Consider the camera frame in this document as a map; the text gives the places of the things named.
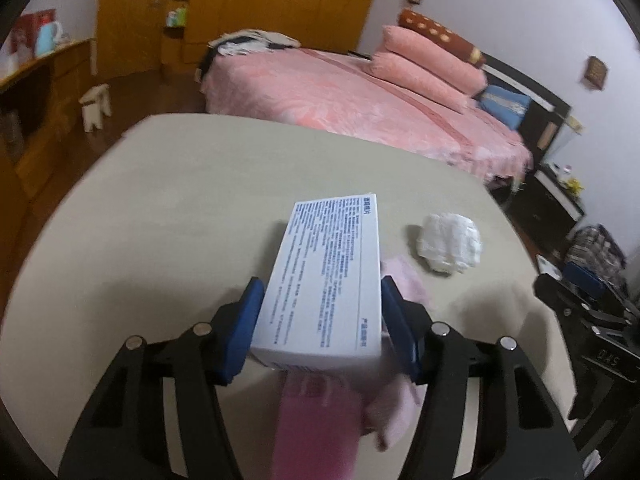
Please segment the pink sock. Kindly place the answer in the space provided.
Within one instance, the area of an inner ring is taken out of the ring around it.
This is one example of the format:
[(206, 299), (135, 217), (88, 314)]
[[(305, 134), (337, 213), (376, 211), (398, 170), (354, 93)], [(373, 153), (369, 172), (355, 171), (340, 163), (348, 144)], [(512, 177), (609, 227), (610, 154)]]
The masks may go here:
[[(381, 263), (381, 275), (389, 275), (405, 300), (426, 308), (430, 296), (416, 268), (405, 257), (388, 258)], [(383, 326), (380, 374), (372, 387), (371, 399), (364, 402), (364, 432), (373, 432), (378, 452), (386, 452), (407, 433), (418, 417), (424, 392), (413, 385), (400, 367), (390, 334)]]

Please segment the white wrapper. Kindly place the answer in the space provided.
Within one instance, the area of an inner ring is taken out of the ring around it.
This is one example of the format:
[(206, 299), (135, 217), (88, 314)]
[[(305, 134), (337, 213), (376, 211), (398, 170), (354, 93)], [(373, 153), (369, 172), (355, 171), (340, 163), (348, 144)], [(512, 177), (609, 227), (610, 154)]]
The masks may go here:
[(428, 214), (416, 252), (439, 274), (456, 274), (480, 264), (483, 243), (474, 221), (461, 214)]

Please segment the white blue medicine box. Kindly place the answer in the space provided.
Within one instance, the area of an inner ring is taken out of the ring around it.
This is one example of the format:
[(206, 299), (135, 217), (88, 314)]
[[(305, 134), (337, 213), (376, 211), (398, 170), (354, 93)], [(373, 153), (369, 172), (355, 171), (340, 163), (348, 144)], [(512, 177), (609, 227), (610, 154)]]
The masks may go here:
[(373, 193), (294, 205), (250, 351), (276, 370), (367, 370), (382, 354)]

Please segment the plaid bag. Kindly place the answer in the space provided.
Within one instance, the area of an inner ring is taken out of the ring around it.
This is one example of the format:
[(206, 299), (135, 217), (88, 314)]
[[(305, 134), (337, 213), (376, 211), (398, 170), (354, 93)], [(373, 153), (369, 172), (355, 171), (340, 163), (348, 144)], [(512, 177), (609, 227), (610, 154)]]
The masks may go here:
[(570, 241), (564, 261), (581, 266), (617, 288), (626, 284), (627, 259), (602, 224), (578, 230)]

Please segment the black nightstand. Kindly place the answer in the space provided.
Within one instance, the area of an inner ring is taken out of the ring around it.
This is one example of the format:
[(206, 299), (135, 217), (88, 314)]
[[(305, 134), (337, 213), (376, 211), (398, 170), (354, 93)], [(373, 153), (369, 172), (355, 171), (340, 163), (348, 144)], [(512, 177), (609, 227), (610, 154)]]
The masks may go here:
[(585, 217), (580, 199), (570, 195), (549, 165), (540, 165), (526, 176), (506, 212), (547, 255), (559, 254)]

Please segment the yellow plush toy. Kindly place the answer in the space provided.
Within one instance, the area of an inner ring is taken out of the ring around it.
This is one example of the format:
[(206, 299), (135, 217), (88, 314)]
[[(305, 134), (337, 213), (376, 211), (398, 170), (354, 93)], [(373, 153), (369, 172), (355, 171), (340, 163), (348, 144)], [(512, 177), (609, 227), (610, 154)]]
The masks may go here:
[(580, 182), (575, 177), (570, 177), (564, 182), (565, 188), (567, 192), (570, 193), (571, 196), (579, 197), (582, 194), (582, 191), (585, 189), (582, 186), (582, 182)]

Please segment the black bed headboard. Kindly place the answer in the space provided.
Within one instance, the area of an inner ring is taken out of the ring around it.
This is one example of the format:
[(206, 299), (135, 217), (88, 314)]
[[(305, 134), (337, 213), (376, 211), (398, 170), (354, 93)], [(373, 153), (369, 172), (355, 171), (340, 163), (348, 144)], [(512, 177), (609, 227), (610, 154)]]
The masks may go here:
[(532, 153), (534, 165), (538, 166), (565, 126), (572, 108), (551, 90), (509, 64), (488, 53), (484, 58), (483, 70), (490, 84), (529, 98), (518, 133)]

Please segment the blue cushion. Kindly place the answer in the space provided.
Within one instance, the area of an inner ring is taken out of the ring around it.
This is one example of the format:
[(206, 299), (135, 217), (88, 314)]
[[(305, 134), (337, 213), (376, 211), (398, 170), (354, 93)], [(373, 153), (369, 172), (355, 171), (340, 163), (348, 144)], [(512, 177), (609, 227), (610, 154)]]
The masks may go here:
[(518, 130), (531, 102), (529, 96), (495, 84), (480, 96), (480, 108), (511, 130)]

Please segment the upper pink pillow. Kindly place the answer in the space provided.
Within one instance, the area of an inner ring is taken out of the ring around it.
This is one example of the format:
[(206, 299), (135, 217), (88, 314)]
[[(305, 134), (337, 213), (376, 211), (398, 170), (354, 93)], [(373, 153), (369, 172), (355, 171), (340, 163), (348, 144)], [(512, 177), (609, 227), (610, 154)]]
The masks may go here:
[(383, 48), (425, 68), (467, 96), (475, 96), (487, 86), (487, 78), (481, 68), (460, 61), (408, 28), (384, 26)]

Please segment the pink pillow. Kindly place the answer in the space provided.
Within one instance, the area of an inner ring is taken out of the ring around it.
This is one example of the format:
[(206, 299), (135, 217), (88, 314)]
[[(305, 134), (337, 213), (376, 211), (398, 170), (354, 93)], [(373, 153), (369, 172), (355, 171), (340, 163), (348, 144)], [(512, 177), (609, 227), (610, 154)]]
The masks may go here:
[(384, 26), (383, 48), (425, 68), (467, 96), (475, 96), (487, 86), (487, 78), (481, 68), (460, 61), (408, 28)]
[(374, 78), (409, 90), (458, 113), (470, 105), (468, 96), (395, 53), (375, 53), (363, 70)]

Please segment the lower pink pillow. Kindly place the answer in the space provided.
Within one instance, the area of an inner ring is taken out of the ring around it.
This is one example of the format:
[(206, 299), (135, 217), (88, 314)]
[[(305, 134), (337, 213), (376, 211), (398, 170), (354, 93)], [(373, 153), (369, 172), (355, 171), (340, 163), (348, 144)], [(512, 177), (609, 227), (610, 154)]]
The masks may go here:
[(374, 78), (409, 90), (458, 113), (470, 105), (468, 96), (395, 53), (375, 53), (363, 70)]

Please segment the brown dotted bolster pillow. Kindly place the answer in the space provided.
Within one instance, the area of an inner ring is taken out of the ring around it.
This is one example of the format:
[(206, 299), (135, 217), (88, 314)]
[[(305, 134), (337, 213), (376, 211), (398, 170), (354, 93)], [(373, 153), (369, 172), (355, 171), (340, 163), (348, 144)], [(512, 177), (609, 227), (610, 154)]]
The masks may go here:
[(402, 10), (397, 18), (400, 27), (408, 28), (431, 40), (460, 61), (482, 68), (486, 62), (483, 52), (455, 32), (411, 9)]

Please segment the pink covered bed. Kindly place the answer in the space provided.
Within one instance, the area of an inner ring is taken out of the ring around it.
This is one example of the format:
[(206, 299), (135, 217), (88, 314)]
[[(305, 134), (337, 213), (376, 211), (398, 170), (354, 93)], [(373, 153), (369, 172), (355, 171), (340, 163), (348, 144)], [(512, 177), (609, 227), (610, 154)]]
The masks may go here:
[[(383, 40), (378, 52), (390, 52)], [(282, 122), (383, 144), (439, 160), (485, 182), (518, 179), (536, 167), (518, 130), (480, 108), (488, 81), (458, 113), (367, 74), (363, 69), (372, 55), (304, 47), (216, 55), (201, 61), (198, 81), (210, 114)]]

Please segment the small white stool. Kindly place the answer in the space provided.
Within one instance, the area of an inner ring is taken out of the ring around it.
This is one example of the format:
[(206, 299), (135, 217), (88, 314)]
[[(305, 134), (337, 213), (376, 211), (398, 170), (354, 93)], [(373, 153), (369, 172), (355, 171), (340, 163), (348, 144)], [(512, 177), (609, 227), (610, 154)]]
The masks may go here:
[(112, 116), (110, 86), (98, 84), (89, 89), (80, 99), (82, 121), (86, 133), (103, 129), (103, 117)]

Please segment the wooden sideboard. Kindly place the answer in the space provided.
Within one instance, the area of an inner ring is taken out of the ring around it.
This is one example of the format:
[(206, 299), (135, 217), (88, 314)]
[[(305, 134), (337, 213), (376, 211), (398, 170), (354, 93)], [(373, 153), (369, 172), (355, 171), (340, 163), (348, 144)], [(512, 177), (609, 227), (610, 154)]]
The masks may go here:
[(1, 262), (70, 161), (80, 98), (93, 84), (92, 42), (72, 42), (1, 81)]

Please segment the light blue kettle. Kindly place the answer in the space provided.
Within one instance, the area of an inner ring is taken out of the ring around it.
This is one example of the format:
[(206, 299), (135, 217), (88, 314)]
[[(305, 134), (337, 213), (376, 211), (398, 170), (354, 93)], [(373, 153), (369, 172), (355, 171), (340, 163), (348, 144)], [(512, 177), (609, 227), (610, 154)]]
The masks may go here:
[(62, 24), (51, 18), (50, 14), (42, 14), (35, 44), (35, 57), (42, 58), (53, 52), (63, 36)]

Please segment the clothes pile on bed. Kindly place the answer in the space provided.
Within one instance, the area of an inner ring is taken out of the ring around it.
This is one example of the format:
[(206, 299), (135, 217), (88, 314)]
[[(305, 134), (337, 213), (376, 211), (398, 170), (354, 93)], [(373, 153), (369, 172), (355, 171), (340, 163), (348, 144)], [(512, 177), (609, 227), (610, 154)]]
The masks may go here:
[(209, 41), (202, 62), (212, 60), (216, 55), (235, 56), (264, 53), (274, 50), (297, 49), (302, 44), (280, 32), (262, 29), (241, 29), (227, 32)]

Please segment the wooden wardrobe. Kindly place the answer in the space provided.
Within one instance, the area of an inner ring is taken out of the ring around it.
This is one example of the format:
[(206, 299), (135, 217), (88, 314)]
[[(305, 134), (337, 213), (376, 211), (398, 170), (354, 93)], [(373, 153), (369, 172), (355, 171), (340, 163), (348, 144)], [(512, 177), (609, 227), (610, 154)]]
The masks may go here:
[(355, 49), (372, 0), (99, 0), (96, 71), (103, 79), (196, 64), (209, 42), (240, 29), (306, 48)]

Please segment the right wall lamp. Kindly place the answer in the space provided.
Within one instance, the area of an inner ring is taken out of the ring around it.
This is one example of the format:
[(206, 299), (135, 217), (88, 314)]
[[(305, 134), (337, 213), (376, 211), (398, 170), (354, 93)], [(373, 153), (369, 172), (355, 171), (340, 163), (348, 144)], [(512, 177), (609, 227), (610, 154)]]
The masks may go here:
[(590, 56), (587, 60), (584, 81), (590, 88), (602, 90), (608, 76), (608, 66), (596, 56)]

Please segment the red photo frame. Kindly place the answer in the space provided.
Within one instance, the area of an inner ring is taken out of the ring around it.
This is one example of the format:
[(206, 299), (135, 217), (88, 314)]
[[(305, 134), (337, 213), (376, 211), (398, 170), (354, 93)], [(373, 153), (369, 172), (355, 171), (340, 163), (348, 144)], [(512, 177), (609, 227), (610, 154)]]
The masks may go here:
[(9, 34), (10, 53), (26, 53), (32, 58), (35, 54), (40, 26), (55, 20), (55, 9), (22, 14), (14, 23)]

